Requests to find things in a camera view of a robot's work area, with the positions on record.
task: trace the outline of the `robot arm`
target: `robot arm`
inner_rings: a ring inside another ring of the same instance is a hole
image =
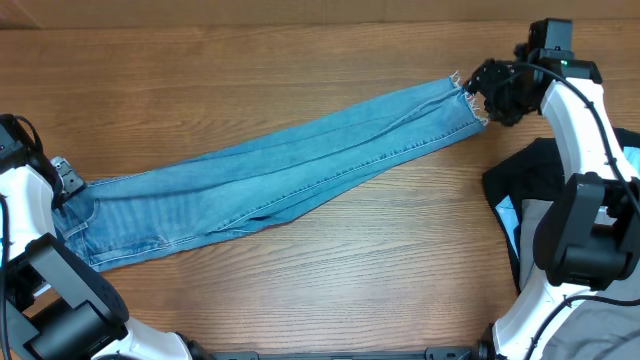
[[[620,180],[630,183],[637,197],[638,174],[625,159],[607,117],[597,67],[574,60],[571,22],[547,19],[533,23],[529,33],[528,44],[516,47],[519,63],[487,60],[465,86],[482,93],[489,117],[504,125],[512,126],[535,110],[547,118],[566,184],[536,230],[536,266],[530,280],[509,312],[485,334],[476,359],[524,359],[538,329],[565,298],[593,295],[614,280],[626,279],[640,252],[638,215],[620,187]],[[566,78],[593,102],[622,179],[612,171],[597,123],[583,100],[564,83],[523,63]],[[610,216],[612,224],[595,224],[599,213]],[[542,357],[549,339],[580,303],[553,318],[531,359]]]
[[[24,360],[210,360],[199,345],[129,317],[116,290],[55,238],[51,217],[84,182],[62,158],[50,163],[18,123],[0,116],[0,194],[9,214],[7,323]],[[31,318],[22,314],[54,288],[60,299]]]

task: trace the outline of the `gray cloth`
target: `gray cloth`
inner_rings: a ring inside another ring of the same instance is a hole
[[[533,235],[550,201],[524,200],[520,232],[520,285],[533,265]],[[624,281],[614,281],[600,296],[640,298],[640,270]],[[547,343],[544,360],[605,360],[640,358],[640,307],[618,307],[586,301],[562,324]]]

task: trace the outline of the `table surface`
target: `table surface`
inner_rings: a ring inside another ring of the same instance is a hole
[[[527,22],[1,31],[0,111],[87,179],[137,173],[511,59]],[[581,21],[612,123],[640,131],[640,21]],[[389,170],[291,224],[107,272],[136,318],[211,351],[468,344],[516,298],[481,175],[530,116]]]

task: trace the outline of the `jeans seam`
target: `jeans seam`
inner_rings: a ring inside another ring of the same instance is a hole
[[[99,210],[100,210],[100,200],[99,199],[94,199],[93,200],[93,212],[91,213],[91,216],[89,216],[89,218],[83,222],[83,224],[85,225],[85,228],[89,227],[89,225],[91,224],[93,219],[96,217],[96,214],[98,213]]]
[[[89,256],[89,249],[87,248],[87,242],[84,241],[84,233],[80,232],[80,241],[82,242],[82,246],[84,247],[84,254],[89,260],[89,265],[91,265],[91,256]]]
[[[76,225],[73,228],[71,228],[71,230],[67,231],[66,233],[62,233],[62,235],[65,237],[65,239],[68,239],[71,236],[77,234],[78,231],[82,231],[86,228],[87,228],[87,224],[85,222],[82,222],[79,225]]]
[[[238,232],[243,232],[244,233],[244,231],[241,231],[241,230],[227,230],[227,231],[238,231]],[[137,252],[135,254],[122,255],[122,256],[117,256],[117,257],[114,257],[114,258],[111,258],[111,259],[108,259],[108,260],[103,260],[103,261],[99,261],[99,262],[93,262],[90,265],[91,266],[98,266],[98,265],[102,265],[102,264],[105,264],[105,263],[108,263],[108,262],[111,262],[111,261],[116,261],[116,260],[120,260],[120,259],[126,259],[126,258],[129,258],[129,257],[132,257],[132,256],[138,256],[140,254],[145,254],[145,253],[148,253],[148,252],[160,251],[160,250],[168,249],[168,248],[171,248],[171,247],[175,247],[175,246],[182,245],[184,243],[199,239],[201,237],[205,237],[205,236],[207,236],[207,235],[209,235],[209,234],[211,234],[213,232],[214,231],[210,231],[210,232],[206,232],[206,233],[199,234],[199,235],[188,236],[188,237],[179,239],[177,241],[174,241],[172,243],[165,243],[166,244],[165,246],[161,246],[161,247],[157,247],[157,248],[153,248],[153,249],[148,249],[148,250],[145,250],[145,251],[140,251],[140,252]]]
[[[363,124],[363,123],[366,123],[366,122],[370,122],[370,121],[376,121],[376,120],[385,119],[385,118],[397,117],[397,116],[399,116],[399,114],[402,114],[402,112],[398,112],[396,114],[391,114],[391,115],[380,116],[380,117],[377,117],[377,118],[374,118],[374,119],[369,119],[369,120],[361,121],[361,122],[358,122],[358,123],[350,124],[350,125],[346,126],[344,129],[347,129],[349,127],[353,127],[353,126],[356,126],[356,125],[360,125],[360,124]],[[302,141],[302,140],[308,140],[308,139],[311,139],[311,138],[314,138],[314,137],[318,137],[318,136],[322,136],[322,135],[326,135],[326,134],[328,134],[330,132],[338,131],[338,130],[342,130],[342,129],[333,129],[333,130],[330,130],[330,131],[325,131],[323,133],[316,134],[316,135],[313,135],[313,136],[307,136],[305,138],[297,139],[295,141],[297,142],[297,141]],[[279,145],[282,145],[282,144],[265,146],[263,148],[255,149],[255,150],[252,150],[252,151],[249,151],[249,152],[253,152],[253,151],[256,151],[256,150],[262,150],[262,149],[268,149],[268,148],[279,146]],[[233,155],[225,155],[225,156],[221,156],[219,158],[228,157],[228,156],[233,156]],[[186,160],[186,161],[187,162],[192,162],[192,161],[196,161],[196,159],[191,159],[191,161],[190,160]],[[171,164],[171,165],[167,165],[167,166],[163,167],[163,169],[164,168],[169,168],[169,167],[172,167],[172,166],[176,166],[176,165],[181,165],[181,162],[178,162],[178,163],[175,163],[175,164]],[[101,186],[101,185],[107,185],[107,184],[111,184],[111,183],[118,182],[118,181],[121,181],[121,180],[127,180],[127,179],[131,179],[131,178],[134,178],[134,177],[137,177],[137,176],[145,175],[145,174],[148,174],[148,173],[150,173],[152,171],[154,171],[154,170],[145,171],[145,172],[142,172],[142,173],[139,173],[139,174],[119,176],[119,177],[112,178],[112,179],[97,180],[95,182],[92,182],[92,183],[88,184],[88,187],[96,187],[96,186]]]
[[[377,117],[377,118],[374,118],[374,119],[371,119],[371,120],[362,121],[362,122],[359,122],[359,123],[356,123],[356,124],[351,124],[351,125],[349,125],[349,126],[347,126],[347,127],[345,127],[345,128],[349,128],[349,127],[352,127],[352,126],[355,126],[355,125],[359,125],[359,124],[362,124],[362,123],[365,123],[365,122],[368,122],[368,121],[375,121],[375,120],[384,119],[384,118],[395,118],[395,117],[397,117],[397,119],[396,119],[396,120],[394,120],[391,124],[387,125],[384,129],[382,129],[381,131],[379,131],[379,132],[378,132],[378,135],[379,135],[379,134],[382,134],[382,133],[385,133],[385,132],[387,132],[389,129],[393,129],[396,125],[401,124],[404,120],[406,120],[407,118],[409,118],[410,116],[412,116],[412,115],[413,115],[413,114],[415,114],[416,112],[418,112],[418,111],[420,111],[420,110],[424,109],[426,106],[428,106],[428,105],[430,105],[430,104],[433,104],[433,103],[436,103],[436,102],[438,102],[438,101],[440,101],[440,100],[444,99],[445,97],[447,97],[449,94],[455,93],[455,92],[457,92],[457,91],[459,91],[459,90],[460,90],[460,87],[459,87],[456,83],[454,83],[454,82],[453,82],[453,80],[452,80],[451,78],[449,78],[449,81],[450,81],[450,82],[451,82],[451,84],[453,85],[453,88],[452,88],[452,89],[448,90],[445,94],[443,94],[443,95],[440,95],[440,96],[436,97],[435,99],[431,99],[431,100],[423,101],[422,103],[420,103],[420,104],[419,104],[418,106],[416,106],[415,108],[413,108],[413,109],[409,110],[409,112],[406,112],[406,113],[405,113],[404,111],[401,111],[401,112],[397,112],[397,113],[395,113],[395,114],[391,114],[391,115],[380,116],[380,117]],[[316,137],[316,136],[320,136],[320,135],[325,135],[325,134],[328,134],[328,133],[330,133],[330,132],[337,131],[337,130],[339,130],[339,129],[334,129],[334,130],[331,130],[331,131],[325,131],[325,132],[323,132],[323,133],[321,133],[321,134],[319,134],[319,135],[310,136],[310,137],[307,137],[307,138],[304,138],[304,139],[310,139],[310,138],[312,138],[312,137]],[[179,165],[179,163],[178,163],[178,164],[172,164],[172,165],[169,165],[169,166],[165,166],[164,168],[172,167],[172,166],[175,166],[175,165]],[[121,176],[121,177],[113,178],[113,179],[106,180],[106,181],[100,181],[100,180],[98,180],[97,182],[92,183],[92,184],[89,184],[88,186],[89,186],[89,187],[94,187],[94,186],[100,186],[100,185],[110,184],[110,183],[113,183],[113,182],[116,182],[116,181],[126,180],[126,179],[130,179],[130,178],[133,178],[133,177],[136,177],[136,176],[145,175],[145,174],[148,174],[148,173],[150,173],[150,172],[152,172],[152,171],[154,171],[154,170],[145,171],[145,172],[140,173],[140,174],[134,174],[134,175],[128,175],[128,176]]]
[[[315,183],[315,184],[313,184],[313,185],[309,185],[309,186],[307,186],[307,187],[305,187],[305,188],[302,188],[302,189],[300,189],[300,190],[298,190],[298,191],[294,191],[293,193],[291,193],[291,194],[289,194],[289,195],[286,195],[286,196],[284,196],[284,197],[283,197],[283,198],[281,198],[281,199],[278,199],[278,200],[275,200],[275,201],[273,201],[273,202],[270,202],[270,203],[268,203],[268,204],[266,204],[266,205],[263,205],[263,206],[257,207],[255,210],[252,210],[252,211],[250,211],[249,213],[247,213],[247,214],[245,214],[245,215],[242,215],[242,216],[238,217],[238,218],[237,218],[237,219],[235,219],[235,220],[232,220],[229,224],[227,224],[227,225],[225,225],[225,226],[223,226],[223,227],[221,227],[221,228],[219,228],[219,229],[217,229],[217,230],[214,230],[214,231],[222,231],[222,230],[225,230],[225,229],[227,229],[229,226],[231,226],[231,225],[233,225],[233,224],[237,223],[238,221],[240,221],[240,220],[242,220],[242,219],[246,218],[247,216],[250,216],[251,214],[254,214],[254,213],[256,213],[256,212],[258,212],[258,211],[260,211],[260,210],[266,209],[266,208],[268,208],[268,207],[270,207],[270,206],[272,206],[272,205],[275,205],[275,204],[277,204],[277,203],[279,203],[279,202],[281,202],[281,201],[284,201],[284,200],[286,200],[286,199],[288,199],[288,198],[290,198],[290,197],[292,197],[292,196],[298,195],[298,194],[300,194],[300,193],[302,193],[302,192],[304,192],[304,191],[310,190],[310,189],[312,189],[312,188],[314,188],[314,187],[316,187],[316,186],[322,185],[322,184],[324,184],[324,183],[326,183],[326,182],[328,182],[328,181],[332,181],[332,180],[338,179],[338,178],[340,178],[340,177],[342,177],[342,176],[344,176],[344,175],[350,174],[350,173],[352,173],[352,172],[354,172],[354,171],[357,171],[357,170],[360,170],[360,169],[364,169],[364,168],[366,168],[366,167],[368,167],[368,166],[370,166],[370,165],[377,164],[377,163],[379,163],[379,162],[382,162],[382,161],[385,161],[385,160],[388,160],[388,159],[394,158],[394,157],[396,157],[396,156],[400,156],[400,155],[406,154],[406,153],[408,153],[408,152],[410,152],[410,151],[413,151],[413,150],[419,149],[419,148],[421,148],[421,147],[424,147],[424,146],[427,146],[427,145],[433,144],[433,143],[434,143],[434,142],[436,142],[436,141],[440,141],[440,140],[446,139],[446,138],[448,138],[448,137],[450,137],[450,136],[452,136],[452,135],[454,135],[454,134],[456,134],[456,133],[458,133],[458,132],[462,131],[463,129],[465,129],[465,128],[467,128],[467,127],[471,126],[471,125],[473,125],[473,123],[474,123],[474,121],[470,121],[470,122],[468,122],[468,123],[466,123],[466,124],[462,125],[462,126],[461,126],[461,127],[459,127],[458,129],[455,129],[454,131],[451,131],[451,132],[449,132],[448,134],[446,134],[446,135],[444,135],[444,136],[442,136],[442,137],[440,137],[440,138],[432,138],[433,140],[431,140],[431,141],[428,141],[428,142],[426,142],[426,143],[424,143],[424,144],[420,144],[420,145],[418,145],[418,146],[414,146],[414,147],[412,147],[412,148],[410,148],[410,149],[407,149],[407,150],[405,150],[405,151],[399,152],[399,153],[397,153],[397,154],[393,154],[393,155],[391,155],[391,156],[386,156],[386,157],[384,157],[384,158],[382,158],[382,159],[378,159],[378,160],[376,160],[376,161],[372,161],[372,162],[369,162],[369,163],[366,163],[366,164],[360,165],[360,166],[358,166],[358,167],[355,167],[355,168],[349,169],[348,171],[345,171],[345,172],[339,172],[339,173],[338,173],[338,175],[334,175],[334,176],[332,176],[331,178],[328,178],[328,179],[322,180],[322,181],[317,182],[317,183]]]

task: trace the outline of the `jeans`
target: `jeans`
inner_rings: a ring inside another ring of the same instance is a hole
[[[452,78],[142,174],[88,184],[54,211],[98,271],[294,220],[385,170],[484,129]]]

